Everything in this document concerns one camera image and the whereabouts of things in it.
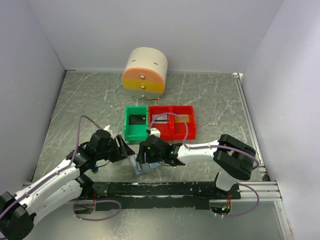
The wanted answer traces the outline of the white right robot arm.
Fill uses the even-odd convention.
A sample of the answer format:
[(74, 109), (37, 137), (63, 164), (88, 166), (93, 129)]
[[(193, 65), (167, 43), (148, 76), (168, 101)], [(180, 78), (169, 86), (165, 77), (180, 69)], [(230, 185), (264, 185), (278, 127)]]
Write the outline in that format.
[(218, 199), (228, 195), (237, 181), (249, 181), (252, 171), (259, 166), (256, 150), (229, 134), (222, 134), (218, 140), (199, 144), (170, 144), (150, 135), (139, 144), (135, 157), (136, 172), (139, 174), (149, 171), (161, 163), (171, 167), (191, 163), (216, 163), (222, 168), (212, 186), (212, 193)]

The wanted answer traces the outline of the green plastic bin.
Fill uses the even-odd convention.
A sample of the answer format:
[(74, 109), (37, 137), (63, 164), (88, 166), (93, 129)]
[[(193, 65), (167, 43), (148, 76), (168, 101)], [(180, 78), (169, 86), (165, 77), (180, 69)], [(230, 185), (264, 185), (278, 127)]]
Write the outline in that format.
[(148, 106), (127, 106), (124, 114), (124, 138), (128, 142), (144, 141), (148, 137)]

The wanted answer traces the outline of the red double plastic bin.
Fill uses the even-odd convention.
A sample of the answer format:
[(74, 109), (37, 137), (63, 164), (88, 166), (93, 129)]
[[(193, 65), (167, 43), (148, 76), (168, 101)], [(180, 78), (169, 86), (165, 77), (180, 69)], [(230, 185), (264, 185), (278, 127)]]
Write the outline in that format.
[(167, 124), (156, 123), (152, 128), (157, 128), (160, 131), (160, 138), (166, 141), (183, 140), (186, 135), (186, 126), (184, 123), (175, 123), (173, 113), (176, 115), (189, 115), (191, 122), (186, 123), (188, 128), (187, 140), (196, 138), (197, 126), (195, 112), (192, 105), (150, 105), (148, 107), (148, 123), (152, 122), (152, 115), (168, 115)]

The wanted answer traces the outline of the grey card holder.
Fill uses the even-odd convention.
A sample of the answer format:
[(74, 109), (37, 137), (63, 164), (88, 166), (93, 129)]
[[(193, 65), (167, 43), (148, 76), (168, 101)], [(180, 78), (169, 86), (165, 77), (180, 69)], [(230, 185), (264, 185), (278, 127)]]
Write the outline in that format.
[(129, 162), (131, 163), (131, 166), (133, 167), (133, 170), (136, 175), (141, 175), (144, 173), (147, 173), (153, 169), (156, 169), (161, 166), (160, 163), (139, 163), (136, 161), (136, 156), (131, 156), (128, 158)]

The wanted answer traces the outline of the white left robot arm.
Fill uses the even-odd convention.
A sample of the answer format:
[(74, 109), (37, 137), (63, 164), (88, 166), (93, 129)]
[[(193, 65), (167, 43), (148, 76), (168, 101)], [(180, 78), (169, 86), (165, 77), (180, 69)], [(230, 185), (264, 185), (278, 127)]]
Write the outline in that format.
[(120, 135), (99, 129), (89, 141), (77, 143), (75, 150), (38, 181), (0, 196), (0, 232), (6, 240), (22, 240), (36, 222), (59, 206), (73, 200), (87, 200), (94, 182), (85, 174), (100, 160), (115, 163), (135, 152)]

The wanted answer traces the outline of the blue card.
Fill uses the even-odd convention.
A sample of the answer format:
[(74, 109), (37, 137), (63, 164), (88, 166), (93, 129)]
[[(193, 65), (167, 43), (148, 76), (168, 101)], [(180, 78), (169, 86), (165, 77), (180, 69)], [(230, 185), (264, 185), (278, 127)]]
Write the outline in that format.
[(92, 171), (93, 173), (96, 173), (98, 170), (99, 170), (99, 167), (98, 167), (97, 165), (95, 165), (95, 166), (91, 169), (91, 171)]

